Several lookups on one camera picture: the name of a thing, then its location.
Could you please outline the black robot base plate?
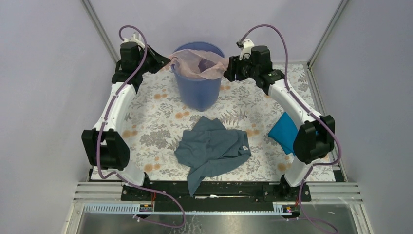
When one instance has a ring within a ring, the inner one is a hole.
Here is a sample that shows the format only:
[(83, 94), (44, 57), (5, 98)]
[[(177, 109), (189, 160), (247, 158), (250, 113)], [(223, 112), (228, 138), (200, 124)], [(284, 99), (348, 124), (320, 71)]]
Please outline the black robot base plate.
[(123, 186), (122, 201), (148, 202), (156, 212), (178, 212), (178, 204), (186, 212), (266, 212), (274, 202), (297, 205), (312, 200), (308, 185), (286, 189), (269, 182), (204, 181), (190, 196), (185, 181), (149, 181), (144, 189)]

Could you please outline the pink plastic trash bag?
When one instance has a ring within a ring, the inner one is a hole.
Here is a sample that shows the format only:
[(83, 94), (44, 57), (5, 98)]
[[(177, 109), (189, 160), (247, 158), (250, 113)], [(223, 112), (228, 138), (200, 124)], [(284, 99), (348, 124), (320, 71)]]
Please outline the pink plastic trash bag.
[(216, 80), (224, 76), (229, 58), (205, 50), (183, 49), (169, 56), (175, 71), (189, 79)]

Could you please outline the blue plastic trash bin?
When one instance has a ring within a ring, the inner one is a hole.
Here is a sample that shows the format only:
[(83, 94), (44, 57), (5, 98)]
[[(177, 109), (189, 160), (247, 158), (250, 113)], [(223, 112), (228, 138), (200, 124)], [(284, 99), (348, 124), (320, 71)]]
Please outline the blue plastic trash bin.
[[(225, 54), (219, 47), (203, 41), (186, 43), (178, 47), (174, 52), (183, 49), (211, 51), (225, 57)], [(216, 102), (220, 92), (222, 78), (216, 80), (189, 79), (187, 77), (179, 75), (175, 71), (173, 65), (171, 65), (171, 69), (175, 75), (178, 84), (178, 90), (184, 104), (186, 104), (190, 108), (204, 111)]]

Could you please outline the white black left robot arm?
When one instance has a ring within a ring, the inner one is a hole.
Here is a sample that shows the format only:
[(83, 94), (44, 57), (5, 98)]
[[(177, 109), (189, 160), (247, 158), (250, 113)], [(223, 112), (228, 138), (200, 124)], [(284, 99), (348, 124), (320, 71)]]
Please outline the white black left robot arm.
[(143, 42), (124, 41), (120, 45), (121, 59), (112, 76), (111, 93), (101, 117), (90, 130), (81, 135), (89, 163), (97, 167), (99, 176), (116, 176), (132, 186), (132, 194), (146, 200), (150, 185), (144, 183), (147, 174), (130, 162), (130, 149), (121, 135), (128, 107), (138, 92), (147, 72), (155, 74), (170, 60)]

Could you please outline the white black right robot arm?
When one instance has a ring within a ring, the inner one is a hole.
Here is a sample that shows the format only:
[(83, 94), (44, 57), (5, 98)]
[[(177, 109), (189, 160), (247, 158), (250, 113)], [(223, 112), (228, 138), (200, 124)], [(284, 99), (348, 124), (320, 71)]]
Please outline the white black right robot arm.
[(332, 116), (322, 116), (296, 94), (287, 73), (273, 68), (267, 46), (248, 42), (240, 49), (240, 55), (230, 57), (224, 77), (231, 82), (253, 79), (257, 87), (284, 109), (298, 131), (293, 143), (295, 158), (279, 188), (281, 198), (291, 201), (299, 194), (298, 186), (311, 167), (333, 150), (335, 120)]

